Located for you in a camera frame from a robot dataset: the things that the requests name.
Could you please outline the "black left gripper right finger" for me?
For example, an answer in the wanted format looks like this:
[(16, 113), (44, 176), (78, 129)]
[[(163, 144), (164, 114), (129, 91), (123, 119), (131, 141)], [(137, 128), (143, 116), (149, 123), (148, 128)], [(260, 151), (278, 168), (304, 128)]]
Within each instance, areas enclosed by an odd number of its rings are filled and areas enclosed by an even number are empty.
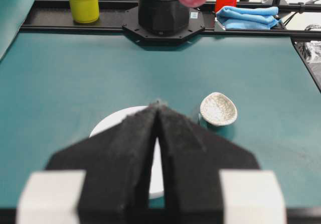
[(177, 223), (285, 223), (285, 201), (272, 171), (254, 154), (164, 105), (156, 124), (165, 209)]

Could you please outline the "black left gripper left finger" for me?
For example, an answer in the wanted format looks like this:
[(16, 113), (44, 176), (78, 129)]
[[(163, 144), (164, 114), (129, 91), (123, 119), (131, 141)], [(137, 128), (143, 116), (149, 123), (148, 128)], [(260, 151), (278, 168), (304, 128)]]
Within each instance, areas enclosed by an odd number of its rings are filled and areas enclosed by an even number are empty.
[(153, 130), (150, 105), (121, 123), (54, 153), (21, 193), (17, 223), (122, 223), (148, 206)]

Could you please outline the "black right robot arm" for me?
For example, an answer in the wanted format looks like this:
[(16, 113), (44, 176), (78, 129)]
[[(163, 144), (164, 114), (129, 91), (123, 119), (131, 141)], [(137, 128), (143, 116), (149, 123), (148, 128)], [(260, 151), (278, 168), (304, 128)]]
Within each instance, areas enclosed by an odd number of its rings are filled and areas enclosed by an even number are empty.
[(179, 0), (138, 0), (125, 12), (122, 28), (145, 41), (178, 44), (205, 30), (201, 11)]

